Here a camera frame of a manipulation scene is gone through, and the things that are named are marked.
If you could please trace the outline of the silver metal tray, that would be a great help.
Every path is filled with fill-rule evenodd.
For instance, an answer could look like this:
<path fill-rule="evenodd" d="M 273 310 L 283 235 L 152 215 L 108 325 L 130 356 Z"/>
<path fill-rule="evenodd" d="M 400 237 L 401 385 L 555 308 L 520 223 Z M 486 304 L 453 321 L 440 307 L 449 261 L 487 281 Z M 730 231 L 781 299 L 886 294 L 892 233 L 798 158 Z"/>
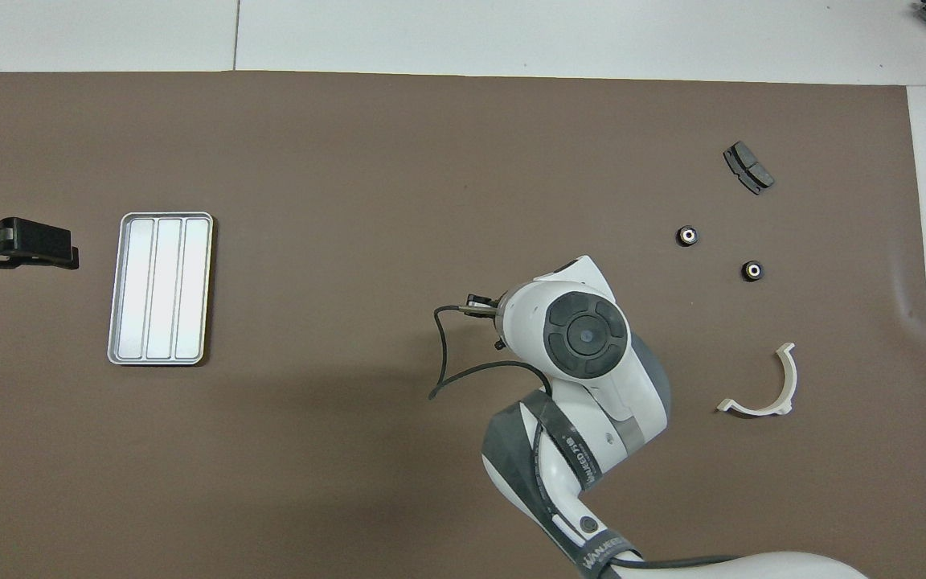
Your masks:
<path fill-rule="evenodd" d="M 121 217 L 107 359 L 118 366 L 192 367 L 207 355 L 213 216 Z"/>

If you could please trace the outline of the brown paper table mat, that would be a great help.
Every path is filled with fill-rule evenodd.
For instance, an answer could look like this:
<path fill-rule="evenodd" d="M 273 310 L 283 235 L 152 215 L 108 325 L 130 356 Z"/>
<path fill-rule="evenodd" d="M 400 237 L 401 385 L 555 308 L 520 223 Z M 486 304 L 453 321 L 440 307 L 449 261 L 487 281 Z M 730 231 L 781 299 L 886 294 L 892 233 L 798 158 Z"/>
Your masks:
<path fill-rule="evenodd" d="M 759 195 L 723 153 L 774 176 Z M 213 216 L 207 355 L 107 359 L 121 217 Z M 926 579 L 926 283 L 905 89 L 0 74 L 0 579 L 577 579 L 486 476 L 496 368 L 428 399 L 432 312 L 588 254 L 671 421 L 585 501 L 647 558 Z M 697 244 L 675 233 L 695 228 Z M 741 267 L 760 261 L 764 278 Z M 772 403 L 794 343 L 786 417 Z"/>

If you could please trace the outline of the grooved dark grey brake pad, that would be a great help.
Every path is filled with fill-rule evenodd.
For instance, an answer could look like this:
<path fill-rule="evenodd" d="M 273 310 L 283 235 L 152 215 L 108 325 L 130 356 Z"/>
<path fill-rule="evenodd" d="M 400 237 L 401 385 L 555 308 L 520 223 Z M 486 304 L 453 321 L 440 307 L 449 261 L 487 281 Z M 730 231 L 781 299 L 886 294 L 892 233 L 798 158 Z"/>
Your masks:
<path fill-rule="evenodd" d="M 759 195 L 762 191 L 775 186 L 774 176 L 764 168 L 764 165 L 760 164 L 756 154 L 745 143 L 731 144 L 724 151 L 723 158 L 732 174 L 750 193 Z"/>

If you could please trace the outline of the white curved plastic bracket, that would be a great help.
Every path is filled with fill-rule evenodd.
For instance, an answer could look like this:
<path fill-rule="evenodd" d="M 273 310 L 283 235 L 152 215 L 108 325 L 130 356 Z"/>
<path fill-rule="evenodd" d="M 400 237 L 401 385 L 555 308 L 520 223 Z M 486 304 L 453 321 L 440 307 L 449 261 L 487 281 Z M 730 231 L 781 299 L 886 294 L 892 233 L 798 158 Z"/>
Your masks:
<path fill-rule="evenodd" d="M 793 410 L 793 399 L 797 393 L 798 370 L 793 358 L 794 343 L 784 343 L 779 346 L 775 355 L 781 363 L 784 373 L 781 392 L 772 403 L 760 409 L 751 409 L 737 400 L 727 398 L 721 400 L 715 407 L 718 412 L 727 412 L 740 415 L 740 417 L 786 417 Z"/>

